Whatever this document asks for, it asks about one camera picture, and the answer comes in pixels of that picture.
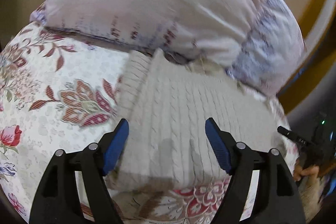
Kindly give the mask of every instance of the blue gripper pad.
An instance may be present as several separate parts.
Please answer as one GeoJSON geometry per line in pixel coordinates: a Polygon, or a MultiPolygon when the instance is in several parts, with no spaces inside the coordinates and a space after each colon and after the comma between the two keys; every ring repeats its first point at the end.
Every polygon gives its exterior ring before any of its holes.
{"type": "Polygon", "coordinates": [[[129,132],[128,122],[125,120],[118,132],[115,134],[109,147],[104,154],[104,167],[103,175],[107,175],[109,171],[112,171],[117,163],[117,160],[124,149],[129,132]]]}
{"type": "Polygon", "coordinates": [[[230,152],[218,135],[217,128],[212,124],[210,119],[205,122],[205,133],[215,153],[219,166],[230,173],[232,170],[230,152]]]}

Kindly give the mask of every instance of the white pillow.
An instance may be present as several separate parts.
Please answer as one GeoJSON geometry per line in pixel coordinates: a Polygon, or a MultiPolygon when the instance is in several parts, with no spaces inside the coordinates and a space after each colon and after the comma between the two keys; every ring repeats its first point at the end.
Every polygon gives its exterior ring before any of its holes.
{"type": "Polygon", "coordinates": [[[257,8],[258,0],[46,0],[46,26],[229,66],[257,8]]]}

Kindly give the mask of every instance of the mattress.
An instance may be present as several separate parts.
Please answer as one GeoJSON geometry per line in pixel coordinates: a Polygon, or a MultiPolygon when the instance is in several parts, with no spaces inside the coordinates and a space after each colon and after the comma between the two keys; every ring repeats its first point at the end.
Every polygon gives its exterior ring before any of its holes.
{"type": "MultiPolygon", "coordinates": [[[[120,85],[129,53],[107,42],[52,32],[32,22],[1,53],[0,184],[11,204],[29,219],[35,191],[54,152],[79,151],[97,142],[116,124],[120,85]]],[[[237,85],[262,101],[277,125],[289,128],[276,98],[237,85]]],[[[296,146],[281,139],[290,170],[296,146]]],[[[76,174],[84,215],[92,219],[81,174],[76,174]]],[[[106,186],[124,221],[208,223],[230,178],[163,192],[116,190],[106,186]]],[[[242,219],[251,214],[258,184],[255,171],[242,219]]]]}

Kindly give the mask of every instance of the red rose print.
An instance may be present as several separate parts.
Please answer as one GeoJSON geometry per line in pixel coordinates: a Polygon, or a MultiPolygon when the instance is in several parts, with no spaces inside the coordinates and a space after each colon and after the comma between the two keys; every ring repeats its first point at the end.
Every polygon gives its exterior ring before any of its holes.
{"type": "Polygon", "coordinates": [[[22,131],[19,126],[6,127],[2,130],[0,135],[0,141],[5,146],[14,147],[20,142],[20,136],[22,131]]]}
{"type": "Polygon", "coordinates": [[[25,209],[23,208],[23,206],[17,201],[16,196],[14,196],[14,194],[8,194],[8,198],[9,198],[9,201],[11,202],[12,206],[14,207],[14,209],[15,209],[18,213],[20,213],[20,214],[26,216],[26,211],[25,211],[25,209]]]}

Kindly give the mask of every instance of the cable knit pattern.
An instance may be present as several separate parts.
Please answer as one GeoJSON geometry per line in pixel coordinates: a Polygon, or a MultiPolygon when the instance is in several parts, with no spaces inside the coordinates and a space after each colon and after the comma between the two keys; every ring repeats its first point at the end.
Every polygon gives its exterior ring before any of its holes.
{"type": "Polygon", "coordinates": [[[252,149],[278,146],[277,125],[264,103],[226,75],[214,78],[169,63],[161,50],[154,58],[131,53],[121,91],[118,118],[129,120],[130,133],[118,175],[110,176],[117,189],[164,191],[225,179],[205,134],[209,117],[252,149]]]}

